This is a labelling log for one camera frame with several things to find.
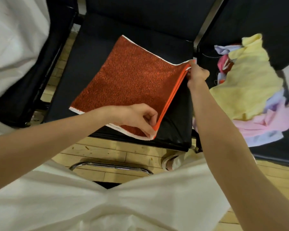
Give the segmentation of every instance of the black leather seat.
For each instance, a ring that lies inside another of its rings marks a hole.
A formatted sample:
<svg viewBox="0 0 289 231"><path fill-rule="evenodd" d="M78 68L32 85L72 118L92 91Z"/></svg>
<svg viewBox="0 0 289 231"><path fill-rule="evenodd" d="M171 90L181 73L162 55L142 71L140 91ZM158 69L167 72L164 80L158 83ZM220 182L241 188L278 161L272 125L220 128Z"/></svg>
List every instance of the black leather seat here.
<svg viewBox="0 0 289 231"><path fill-rule="evenodd" d="M50 33L37 62L0 97L0 121L10 126L30 121L78 13L77 0L47 0L47 6Z"/></svg>
<svg viewBox="0 0 289 231"><path fill-rule="evenodd" d="M121 35L169 62L192 59L193 40L214 0L189 2L194 6L190 12L184 0L87 0L87 14L44 121L76 115L69 110L70 104L99 71ZM192 102L186 83L175 95L155 140L137 140L108 127L91 136L188 151Z"/></svg>
<svg viewBox="0 0 289 231"><path fill-rule="evenodd" d="M207 84L216 86L217 62L214 45L240 43L242 37L263 35L263 47L275 70L289 65L289 0L225 0L198 45L198 64L210 71ZM289 91L284 83L285 97ZM251 147L257 159L289 165L289 130L284 138L263 146Z"/></svg>

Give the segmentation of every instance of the hand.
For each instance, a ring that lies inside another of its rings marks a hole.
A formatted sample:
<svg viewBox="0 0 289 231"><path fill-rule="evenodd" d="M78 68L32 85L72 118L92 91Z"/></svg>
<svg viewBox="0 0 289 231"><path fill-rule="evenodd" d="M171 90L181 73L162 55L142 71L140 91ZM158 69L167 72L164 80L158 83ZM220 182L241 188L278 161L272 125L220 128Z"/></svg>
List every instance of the hand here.
<svg viewBox="0 0 289 231"><path fill-rule="evenodd" d="M138 127L147 137L156 135L156 131L152 127L156 125L158 113L149 105L134 104L130 106L113 106L113 108L113 124Z"/></svg>
<svg viewBox="0 0 289 231"><path fill-rule="evenodd" d="M189 79L187 86L192 90L197 82L205 81L209 77L210 72L195 64L194 60L190 60L189 64L191 65L191 68L187 72L187 78Z"/></svg>

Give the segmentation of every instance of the metal chair leg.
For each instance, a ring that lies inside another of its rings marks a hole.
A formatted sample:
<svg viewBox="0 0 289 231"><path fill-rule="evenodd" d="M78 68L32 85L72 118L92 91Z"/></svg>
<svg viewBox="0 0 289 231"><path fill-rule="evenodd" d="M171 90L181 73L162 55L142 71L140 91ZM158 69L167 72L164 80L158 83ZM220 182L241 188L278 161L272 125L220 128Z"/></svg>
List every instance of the metal chair leg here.
<svg viewBox="0 0 289 231"><path fill-rule="evenodd" d="M94 162L79 162L79 163L73 164L69 169L73 171L77 167L85 166L85 165L91 165L91 166L103 167L103 168L133 170L133 171L145 172L148 175L153 175L153 173L150 170L145 169L145 168L138 168L138 167L133 167L133 166L121 166L121 165L106 164L106 163L94 163Z"/></svg>

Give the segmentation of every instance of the yellow towel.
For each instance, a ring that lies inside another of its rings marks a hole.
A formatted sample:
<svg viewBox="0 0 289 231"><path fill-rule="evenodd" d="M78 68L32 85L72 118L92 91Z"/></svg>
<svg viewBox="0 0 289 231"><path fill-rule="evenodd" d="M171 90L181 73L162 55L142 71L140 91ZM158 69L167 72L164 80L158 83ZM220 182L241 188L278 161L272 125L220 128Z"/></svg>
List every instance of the yellow towel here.
<svg viewBox="0 0 289 231"><path fill-rule="evenodd" d="M266 100L282 89L283 80L270 65L261 34L242 38L242 45L229 53L236 61L226 81L210 92L230 119L249 120L262 113Z"/></svg>

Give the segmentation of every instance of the red towel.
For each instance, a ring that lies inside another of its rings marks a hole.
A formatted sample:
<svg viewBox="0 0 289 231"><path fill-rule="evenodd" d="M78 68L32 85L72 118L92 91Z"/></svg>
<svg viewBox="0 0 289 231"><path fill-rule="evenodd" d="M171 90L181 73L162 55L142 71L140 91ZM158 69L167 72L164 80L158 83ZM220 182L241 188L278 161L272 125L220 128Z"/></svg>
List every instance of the red towel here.
<svg viewBox="0 0 289 231"><path fill-rule="evenodd" d="M158 112L157 124L153 127L157 131L189 68L188 62L172 64L121 36L70 110L81 114L106 105L145 103ZM148 138L136 127L107 126L140 140L155 137Z"/></svg>

